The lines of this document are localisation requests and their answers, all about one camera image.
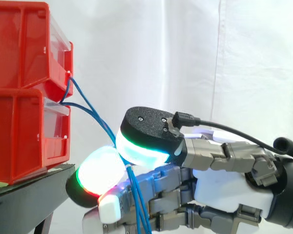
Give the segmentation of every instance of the glowing fingertip sensor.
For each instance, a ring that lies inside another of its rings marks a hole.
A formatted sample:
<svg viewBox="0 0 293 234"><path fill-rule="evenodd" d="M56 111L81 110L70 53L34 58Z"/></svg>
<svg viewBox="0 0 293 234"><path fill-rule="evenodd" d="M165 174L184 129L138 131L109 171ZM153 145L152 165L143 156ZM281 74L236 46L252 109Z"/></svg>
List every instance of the glowing fingertip sensor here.
<svg viewBox="0 0 293 234"><path fill-rule="evenodd" d="M150 169L162 166L169 158L169 154L143 148L127 140L119 130L116 135L116 149L128 162Z"/></svg>
<svg viewBox="0 0 293 234"><path fill-rule="evenodd" d="M90 154L80 165L77 181L88 193L102 195L121 180L125 171L117 150L104 146Z"/></svg>

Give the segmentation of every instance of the green led light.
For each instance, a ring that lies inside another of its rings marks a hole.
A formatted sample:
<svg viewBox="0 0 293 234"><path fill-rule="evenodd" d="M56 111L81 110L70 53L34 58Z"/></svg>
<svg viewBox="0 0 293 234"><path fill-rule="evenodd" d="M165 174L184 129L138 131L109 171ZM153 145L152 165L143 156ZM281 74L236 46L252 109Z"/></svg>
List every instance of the green led light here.
<svg viewBox="0 0 293 234"><path fill-rule="evenodd" d="M133 144L123 136L120 130L116 135L116 148L128 162L151 169L164 165L169 157L167 153Z"/></svg>

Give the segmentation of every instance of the table leg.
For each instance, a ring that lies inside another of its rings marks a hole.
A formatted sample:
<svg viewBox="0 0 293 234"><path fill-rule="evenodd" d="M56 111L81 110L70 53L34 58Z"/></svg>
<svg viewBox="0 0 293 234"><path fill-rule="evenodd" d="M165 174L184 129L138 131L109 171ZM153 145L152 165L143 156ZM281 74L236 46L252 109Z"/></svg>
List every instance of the table leg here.
<svg viewBox="0 0 293 234"><path fill-rule="evenodd" d="M34 234L49 234L52 215L53 212L35 228Z"/></svg>

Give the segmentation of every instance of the white curtain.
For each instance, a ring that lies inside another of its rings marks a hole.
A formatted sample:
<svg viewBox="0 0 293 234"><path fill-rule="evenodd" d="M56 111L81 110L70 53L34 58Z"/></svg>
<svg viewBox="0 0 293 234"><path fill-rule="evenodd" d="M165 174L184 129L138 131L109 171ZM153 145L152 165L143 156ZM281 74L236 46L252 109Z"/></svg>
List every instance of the white curtain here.
<svg viewBox="0 0 293 234"><path fill-rule="evenodd" d="M47 2L74 43L76 81L114 132L128 108L142 105L189 112L269 144L293 139L293 0ZM77 92L70 101L83 103ZM77 166L110 143L80 110L71 124ZM85 212L66 201L50 234L81 234ZM211 233L170 233L184 232ZM264 222L259 233L293 230Z"/></svg>

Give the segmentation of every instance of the red storage drawer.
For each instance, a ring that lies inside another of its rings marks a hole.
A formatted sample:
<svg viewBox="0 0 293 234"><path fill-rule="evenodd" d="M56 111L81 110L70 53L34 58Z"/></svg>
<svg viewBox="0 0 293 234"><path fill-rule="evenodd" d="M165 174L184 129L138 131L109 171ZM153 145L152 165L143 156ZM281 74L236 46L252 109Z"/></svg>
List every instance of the red storage drawer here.
<svg viewBox="0 0 293 234"><path fill-rule="evenodd" d="M35 88L60 101L72 74L73 45L48 4L0 1L0 88Z"/></svg>
<svg viewBox="0 0 293 234"><path fill-rule="evenodd" d="M35 89L0 89L0 182L69 160L70 109Z"/></svg>

